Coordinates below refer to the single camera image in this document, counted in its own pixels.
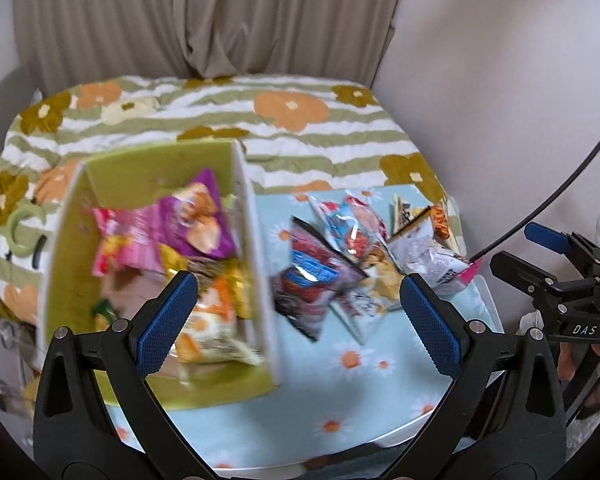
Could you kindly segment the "green cracker packet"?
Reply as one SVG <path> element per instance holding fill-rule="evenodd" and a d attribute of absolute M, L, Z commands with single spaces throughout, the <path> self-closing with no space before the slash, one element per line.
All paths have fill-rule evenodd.
<path fill-rule="evenodd" d="M 108 299 L 103 299 L 92 311 L 94 329 L 103 332 L 119 318 L 118 311 Z"/>

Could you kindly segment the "pink snack bag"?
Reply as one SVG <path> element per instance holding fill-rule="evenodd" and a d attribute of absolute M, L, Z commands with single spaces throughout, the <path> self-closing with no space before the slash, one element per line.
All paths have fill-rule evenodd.
<path fill-rule="evenodd" d="M 124 269 L 162 271 L 157 205 L 133 210 L 97 207 L 92 213 L 100 233 L 94 276 L 101 278 Z"/>

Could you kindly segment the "yellow gold snack bag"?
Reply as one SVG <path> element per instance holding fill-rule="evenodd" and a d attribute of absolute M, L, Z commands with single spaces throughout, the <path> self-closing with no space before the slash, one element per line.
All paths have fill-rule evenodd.
<path fill-rule="evenodd" d="M 232 295 L 238 318 L 249 320 L 252 309 L 248 299 L 249 284 L 242 264 L 236 258 L 214 260 L 208 257 L 185 257 L 172 247 L 159 244 L 160 261 L 166 281 L 180 271 L 193 273 L 198 281 L 198 292 L 203 294 L 214 282 L 222 280 Z"/>

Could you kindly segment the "purple braised pork chips bag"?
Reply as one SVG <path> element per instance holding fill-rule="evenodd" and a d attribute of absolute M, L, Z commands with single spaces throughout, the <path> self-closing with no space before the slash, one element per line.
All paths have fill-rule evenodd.
<path fill-rule="evenodd" d="M 204 168 L 196 177 L 157 202 L 159 240 L 185 257 L 226 259 L 235 243 L 214 172 Z"/>

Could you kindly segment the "orange white bread packet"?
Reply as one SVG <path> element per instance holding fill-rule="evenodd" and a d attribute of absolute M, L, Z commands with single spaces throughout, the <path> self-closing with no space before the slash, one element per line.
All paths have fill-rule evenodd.
<path fill-rule="evenodd" d="M 199 296 L 171 353 L 178 362 L 187 365 L 230 361 L 251 366 L 263 363 L 262 356 L 239 333 L 235 298 L 224 275 L 215 278 Z"/>

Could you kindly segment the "red white snack packet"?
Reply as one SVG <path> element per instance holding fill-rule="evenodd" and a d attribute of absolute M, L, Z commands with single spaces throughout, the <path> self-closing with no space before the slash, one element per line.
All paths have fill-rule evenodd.
<path fill-rule="evenodd" d="M 385 240 L 385 221 L 369 202 L 346 193 L 340 202 L 309 197 L 309 203 L 324 226 L 325 240 L 354 262 L 362 261 L 378 240 Z"/>

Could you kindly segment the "green cardboard box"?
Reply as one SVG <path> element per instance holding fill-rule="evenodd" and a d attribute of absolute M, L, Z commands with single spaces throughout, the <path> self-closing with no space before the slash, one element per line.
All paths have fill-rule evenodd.
<path fill-rule="evenodd" d="M 79 166 L 38 304 L 40 350 L 132 318 L 180 271 L 198 280 L 186 323 L 148 382 L 168 410 L 262 396 L 282 380 L 256 200 L 234 140 L 134 146 Z"/>

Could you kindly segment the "black red blue snack bag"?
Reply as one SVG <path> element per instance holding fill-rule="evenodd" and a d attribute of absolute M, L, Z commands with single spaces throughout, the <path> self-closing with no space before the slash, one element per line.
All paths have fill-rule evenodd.
<path fill-rule="evenodd" d="M 318 341 L 329 304 L 367 274 L 308 222 L 291 219 L 290 263 L 271 280 L 274 306 L 296 330 Z"/>

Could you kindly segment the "striped floral quilt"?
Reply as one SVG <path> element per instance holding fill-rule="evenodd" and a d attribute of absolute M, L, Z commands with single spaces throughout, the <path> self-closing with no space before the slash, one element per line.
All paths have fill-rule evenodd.
<path fill-rule="evenodd" d="M 0 321 L 35 321 L 45 242 L 84 159 L 195 139 L 239 141 L 259 194 L 299 198 L 330 188 L 414 185 L 443 208 L 455 248 L 464 249 L 451 197 L 369 88 L 282 75 L 120 77 L 49 96 L 7 130 L 0 154 Z"/>

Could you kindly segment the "grey headboard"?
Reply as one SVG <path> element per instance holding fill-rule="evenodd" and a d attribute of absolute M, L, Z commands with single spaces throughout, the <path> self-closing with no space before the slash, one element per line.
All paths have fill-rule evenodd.
<path fill-rule="evenodd" d="M 27 69 L 15 68 L 0 81 L 0 154 L 16 116 L 31 103 L 34 85 Z"/>

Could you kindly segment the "beige curtain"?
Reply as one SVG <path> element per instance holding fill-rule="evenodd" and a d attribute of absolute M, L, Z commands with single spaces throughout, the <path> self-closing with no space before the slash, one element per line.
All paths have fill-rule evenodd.
<path fill-rule="evenodd" d="M 371 84 L 398 0 L 14 0 L 21 62 L 53 94 L 120 76 L 291 74 Z"/>

